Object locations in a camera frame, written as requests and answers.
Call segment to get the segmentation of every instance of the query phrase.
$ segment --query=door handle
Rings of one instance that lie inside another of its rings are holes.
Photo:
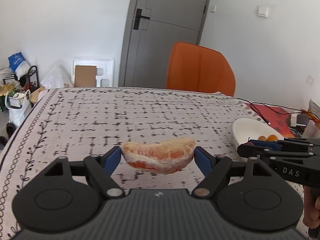
[[[140,19],[141,18],[150,20],[150,17],[143,16],[143,15],[141,15],[141,13],[142,13],[142,9],[138,9],[137,8],[136,18],[134,20],[134,25],[133,25],[133,29],[134,30],[138,30],[139,29],[139,24],[140,24]]]

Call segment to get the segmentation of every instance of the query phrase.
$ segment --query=ribbed gray surface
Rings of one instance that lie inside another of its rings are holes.
[[[275,234],[247,232],[224,221],[208,200],[186,190],[134,189],[110,200],[88,224],[67,233],[41,235],[24,230],[15,240],[300,240],[295,229]]]

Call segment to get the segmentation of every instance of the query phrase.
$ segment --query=wire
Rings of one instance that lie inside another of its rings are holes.
[[[257,114],[259,114],[259,115],[261,116],[261,118],[262,118],[266,123],[268,123],[268,124],[269,124],[269,121],[266,120],[266,119],[262,116],[261,112],[260,112],[260,111],[257,111],[257,108],[256,108],[256,107],[254,107],[255,109],[253,108],[254,104],[266,106],[266,107],[270,108],[272,111],[274,111],[274,112],[276,112],[276,113],[278,113],[278,114],[282,114],[282,115],[286,115],[286,114],[300,114],[301,112],[305,112],[305,113],[307,113],[307,114],[310,114],[309,116],[311,116],[311,118],[312,118],[315,122],[319,122],[319,120],[320,120],[320,118],[319,118],[316,114],[314,114],[314,113],[312,113],[312,112],[307,112],[307,111],[305,111],[305,110],[299,110],[299,109],[290,108],[290,107],[286,107],[286,106],[272,105],[272,104],[267,104],[267,103],[250,102],[250,101],[245,100],[245,99],[242,99],[242,98],[237,98],[237,99],[242,100],[242,101],[245,101],[245,102],[248,102],[248,103],[250,104],[252,110],[254,110],[255,112],[257,112]],[[299,111],[299,112],[293,112],[293,113],[286,113],[286,114],[284,114],[284,113],[280,113],[280,112],[276,111],[275,109],[273,109],[273,108],[270,107],[270,106],[283,107],[283,108],[287,108],[287,109],[291,109],[291,110],[297,110],[297,111]]]

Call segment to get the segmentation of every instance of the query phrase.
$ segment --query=orange chair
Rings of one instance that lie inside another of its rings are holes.
[[[236,80],[225,57],[205,47],[177,42],[171,52],[166,89],[233,96]]]

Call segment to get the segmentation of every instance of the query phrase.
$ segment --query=peeled pomelo segment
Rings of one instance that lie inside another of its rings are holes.
[[[196,141],[181,137],[160,143],[125,142],[122,154],[126,162],[137,169],[169,174],[186,167],[193,159]]]

